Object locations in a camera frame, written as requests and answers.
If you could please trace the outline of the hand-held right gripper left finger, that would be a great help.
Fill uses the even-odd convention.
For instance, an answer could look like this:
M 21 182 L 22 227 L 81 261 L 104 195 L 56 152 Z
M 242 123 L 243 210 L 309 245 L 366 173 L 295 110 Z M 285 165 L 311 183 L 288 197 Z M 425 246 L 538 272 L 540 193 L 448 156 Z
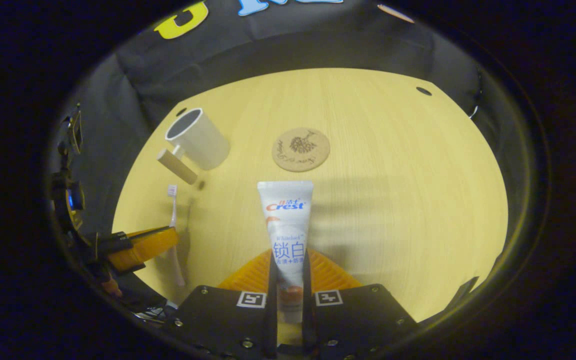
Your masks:
M 219 286 L 198 285 L 167 319 L 167 336 L 202 360 L 276 359 L 277 278 L 266 250 Z

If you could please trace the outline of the pink toothbrush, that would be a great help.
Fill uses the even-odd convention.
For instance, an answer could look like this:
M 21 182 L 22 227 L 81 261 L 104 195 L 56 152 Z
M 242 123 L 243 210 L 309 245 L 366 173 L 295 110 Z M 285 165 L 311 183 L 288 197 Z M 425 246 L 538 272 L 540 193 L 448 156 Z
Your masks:
M 171 200 L 171 216 L 170 216 L 170 223 L 169 227 L 174 230 L 174 235 L 176 235 L 176 240 L 172 247 L 167 251 L 167 255 L 170 259 L 170 262 L 173 266 L 173 275 L 174 275 L 174 284 L 178 287 L 185 287 L 186 281 L 183 276 L 183 270 L 181 266 L 181 262 L 179 260 L 179 253 L 178 253 L 178 244 L 179 244 L 179 236 L 176 231 L 176 225 L 178 221 L 178 185 L 177 184 L 169 184 L 167 187 L 167 196 Z

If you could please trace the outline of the white cup with wooden handle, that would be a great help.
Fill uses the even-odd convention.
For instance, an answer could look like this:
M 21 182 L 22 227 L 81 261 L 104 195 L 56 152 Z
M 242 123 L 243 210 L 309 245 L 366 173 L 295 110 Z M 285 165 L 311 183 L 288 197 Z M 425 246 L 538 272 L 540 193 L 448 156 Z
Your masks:
M 178 109 L 170 114 L 173 121 L 164 133 L 164 140 L 173 150 L 162 149 L 157 161 L 183 182 L 193 185 L 198 175 L 183 163 L 183 157 L 209 171 L 226 160 L 230 145 L 202 108 Z

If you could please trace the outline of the round cork coaster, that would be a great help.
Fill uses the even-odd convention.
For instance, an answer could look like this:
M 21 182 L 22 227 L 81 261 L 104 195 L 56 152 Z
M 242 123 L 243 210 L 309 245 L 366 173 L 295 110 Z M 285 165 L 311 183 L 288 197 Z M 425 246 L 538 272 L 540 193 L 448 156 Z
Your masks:
M 325 134 L 316 129 L 299 127 L 279 135 L 270 153 L 281 169 L 304 173 L 323 164 L 330 151 L 330 141 Z

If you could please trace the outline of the black backdrop cloth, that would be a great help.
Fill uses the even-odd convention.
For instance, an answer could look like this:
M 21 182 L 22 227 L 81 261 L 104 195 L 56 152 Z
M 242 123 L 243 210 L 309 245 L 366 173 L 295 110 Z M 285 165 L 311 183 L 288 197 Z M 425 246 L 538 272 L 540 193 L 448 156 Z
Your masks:
M 69 103 L 82 102 L 83 148 L 73 175 L 86 192 L 82 234 L 108 234 L 138 152 L 174 104 L 222 85 L 302 69 L 350 68 L 435 84 L 466 112 L 494 153 L 506 185 L 509 105 L 482 64 L 427 25 L 386 18 L 377 0 L 272 5 L 237 16 L 208 0 L 208 18 L 164 39 L 153 27 L 128 39 L 87 73 Z

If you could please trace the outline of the white toothpaste tube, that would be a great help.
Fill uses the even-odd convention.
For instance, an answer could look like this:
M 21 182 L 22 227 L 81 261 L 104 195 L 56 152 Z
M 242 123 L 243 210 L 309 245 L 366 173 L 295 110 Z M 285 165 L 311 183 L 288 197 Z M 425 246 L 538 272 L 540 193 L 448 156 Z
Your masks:
M 278 321 L 289 331 L 278 339 L 281 344 L 304 346 L 305 264 L 314 184 L 310 180 L 260 181 L 257 190 L 269 236 L 270 259 L 276 266 L 273 287 Z

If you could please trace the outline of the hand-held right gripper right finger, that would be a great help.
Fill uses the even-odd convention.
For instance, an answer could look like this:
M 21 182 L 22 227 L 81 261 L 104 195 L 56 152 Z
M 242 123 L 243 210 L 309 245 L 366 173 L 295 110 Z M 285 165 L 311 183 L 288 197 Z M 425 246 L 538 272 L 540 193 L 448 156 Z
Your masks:
M 319 251 L 304 264 L 304 346 L 317 360 L 380 360 L 419 324 L 382 284 L 361 284 Z

